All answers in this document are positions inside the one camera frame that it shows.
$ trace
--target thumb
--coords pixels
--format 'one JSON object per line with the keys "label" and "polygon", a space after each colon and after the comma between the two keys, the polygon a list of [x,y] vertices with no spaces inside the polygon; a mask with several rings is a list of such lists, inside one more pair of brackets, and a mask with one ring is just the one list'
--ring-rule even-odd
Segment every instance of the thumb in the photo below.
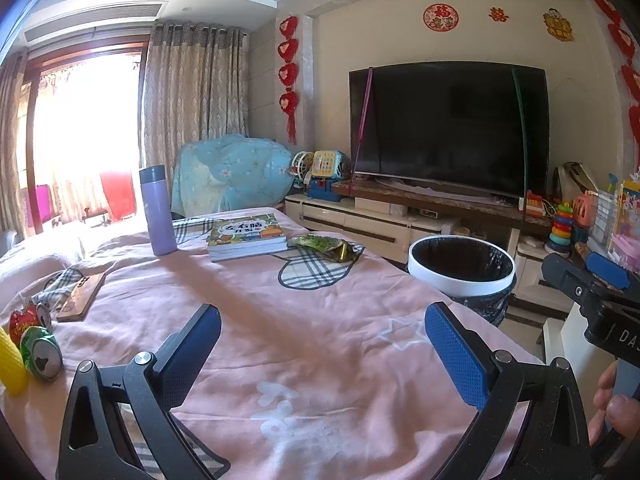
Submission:
{"label": "thumb", "polygon": [[640,402],[618,395],[607,406],[611,427],[625,438],[633,438],[640,430]]}

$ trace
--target stack of books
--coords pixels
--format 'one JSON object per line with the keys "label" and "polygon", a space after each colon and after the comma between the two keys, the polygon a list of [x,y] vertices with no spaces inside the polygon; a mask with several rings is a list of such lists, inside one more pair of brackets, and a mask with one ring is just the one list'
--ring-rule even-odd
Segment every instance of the stack of books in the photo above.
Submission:
{"label": "stack of books", "polygon": [[287,250],[287,237],[274,214],[216,220],[207,238],[212,262],[279,253]]}

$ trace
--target wooden door frame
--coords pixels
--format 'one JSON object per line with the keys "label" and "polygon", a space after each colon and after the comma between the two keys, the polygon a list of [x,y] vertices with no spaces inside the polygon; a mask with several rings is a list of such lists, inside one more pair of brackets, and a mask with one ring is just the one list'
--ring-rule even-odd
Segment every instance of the wooden door frame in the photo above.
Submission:
{"label": "wooden door frame", "polygon": [[110,56],[113,54],[140,54],[140,75],[138,77],[138,145],[142,138],[142,94],[145,81],[146,53],[148,50],[149,36],[121,36],[119,38],[107,38],[105,40],[92,40],[85,43],[78,43],[47,52],[41,56],[34,57],[27,61],[24,72],[23,84],[31,82],[29,92],[29,103],[27,106],[26,120],[26,173],[27,173],[27,195],[31,209],[31,219],[36,234],[40,234],[42,220],[40,219],[40,208],[38,207],[38,197],[36,193],[35,169],[33,165],[33,125],[35,120],[36,101],[40,87],[40,77],[42,73],[55,70],[65,65],[77,63],[93,57]]}

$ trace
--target ceiling vent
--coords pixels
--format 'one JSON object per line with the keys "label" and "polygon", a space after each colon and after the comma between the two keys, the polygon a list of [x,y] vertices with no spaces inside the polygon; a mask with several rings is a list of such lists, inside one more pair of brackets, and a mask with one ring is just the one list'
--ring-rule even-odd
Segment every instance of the ceiling vent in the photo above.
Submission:
{"label": "ceiling vent", "polygon": [[102,22],[104,20],[120,20],[123,18],[156,18],[162,3],[125,4],[118,6],[97,7],[96,9],[76,12],[62,18],[51,20],[24,31],[24,37],[31,42],[53,34],[65,28],[77,27],[85,23]]}

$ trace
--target blue gripper pad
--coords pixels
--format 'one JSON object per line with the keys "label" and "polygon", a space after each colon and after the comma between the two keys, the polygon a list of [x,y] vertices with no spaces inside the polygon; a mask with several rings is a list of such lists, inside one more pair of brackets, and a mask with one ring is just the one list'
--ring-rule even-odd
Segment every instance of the blue gripper pad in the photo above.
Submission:
{"label": "blue gripper pad", "polygon": [[160,347],[154,365],[158,404],[168,412],[187,397],[222,330],[216,307],[204,304],[187,325]]}
{"label": "blue gripper pad", "polygon": [[591,253],[584,263],[587,270],[613,285],[618,290],[627,290],[631,286],[626,270],[598,253]]}
{"label": "blue gripper pad", "polygon": [[489,399],[486,373],[471,348],[436,303],[427,307],[424,327],[462,400],[475,406],[479,412],[482,411]]}

